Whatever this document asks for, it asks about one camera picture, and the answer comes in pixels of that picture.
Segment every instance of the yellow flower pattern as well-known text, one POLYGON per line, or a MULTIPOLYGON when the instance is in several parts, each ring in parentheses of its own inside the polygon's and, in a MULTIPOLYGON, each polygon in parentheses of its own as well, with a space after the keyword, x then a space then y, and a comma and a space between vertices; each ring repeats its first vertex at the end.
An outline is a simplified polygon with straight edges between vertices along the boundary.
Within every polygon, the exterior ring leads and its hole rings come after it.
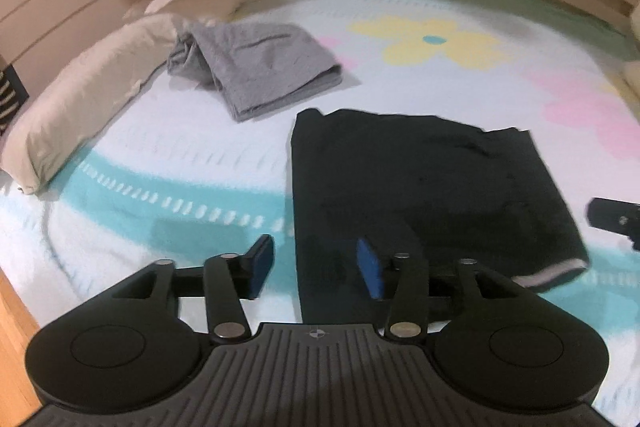
POLYGON ((459 30, 454 21, 414 21, 385 16, 353 23, 350 31, 393 40, 383 52, 384 61, 391 66, 413 66, 444 54, 463 68, 488 70, 507 59, 505 53, 496 49, 500 43, 498 39, 484 33, 459 30))

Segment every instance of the metal pin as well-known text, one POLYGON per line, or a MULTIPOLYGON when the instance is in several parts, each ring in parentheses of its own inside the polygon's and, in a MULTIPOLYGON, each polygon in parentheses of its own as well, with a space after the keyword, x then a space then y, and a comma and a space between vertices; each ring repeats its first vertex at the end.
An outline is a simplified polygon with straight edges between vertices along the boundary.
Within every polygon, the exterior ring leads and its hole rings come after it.
POLYGON ((213 328, 213 332, 221 339, 236 339, 244 335, 244 326, 237 322, 223 322, 213 328))
POLYGON ((389 331, 399 339, 410 339, 420 335, 422 328, 412 322, 396 322, 389 328, 389 331))

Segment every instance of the wooden floor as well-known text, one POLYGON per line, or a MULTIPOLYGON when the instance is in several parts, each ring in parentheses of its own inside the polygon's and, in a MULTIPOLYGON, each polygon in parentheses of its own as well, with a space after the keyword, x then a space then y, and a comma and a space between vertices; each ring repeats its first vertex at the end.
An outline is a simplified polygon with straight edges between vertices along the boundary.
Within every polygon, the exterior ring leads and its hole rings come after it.
POLYGON ((38 325, 0 270, 0 427, 15 427, 39 406, 24 370, 24 350, 38 325))

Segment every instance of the striped object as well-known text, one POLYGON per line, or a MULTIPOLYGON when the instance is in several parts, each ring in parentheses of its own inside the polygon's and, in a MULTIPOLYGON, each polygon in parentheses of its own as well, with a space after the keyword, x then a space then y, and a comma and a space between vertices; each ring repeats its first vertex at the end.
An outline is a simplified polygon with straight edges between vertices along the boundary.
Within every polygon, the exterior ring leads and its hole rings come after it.
POLYGON ((9 79, 0 71, 0 136, 20 109, 20 100, 9 79))

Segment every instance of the circular pad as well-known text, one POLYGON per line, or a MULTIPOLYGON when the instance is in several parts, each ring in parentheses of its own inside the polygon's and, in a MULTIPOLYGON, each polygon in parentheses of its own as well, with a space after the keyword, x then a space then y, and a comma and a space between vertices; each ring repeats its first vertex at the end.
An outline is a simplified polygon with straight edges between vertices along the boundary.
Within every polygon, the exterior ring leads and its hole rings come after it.
POLYGON ((560 309, 515 301, 494 299, 438 333, 433 354, 442 376, 469 398, 512 412, 592 401, 609 365, 604 341, 560 309))
POLYGON ((99 369, 132 362, 145 349, 145 337, 125 326, 98 326, 80 333, 71 343, 76 360, 99 369))
POLYGON ((543 367, 562 356, 562 341, 553 332, 537 326, 507 326, 496 331, 489 346, 499 359, 520 367, 543 367))
POLYGON ((175 392, 200 361, 196 333, 144 299, 76 309, 30 342, 25 366, 45 403, 120 413, 175 392))

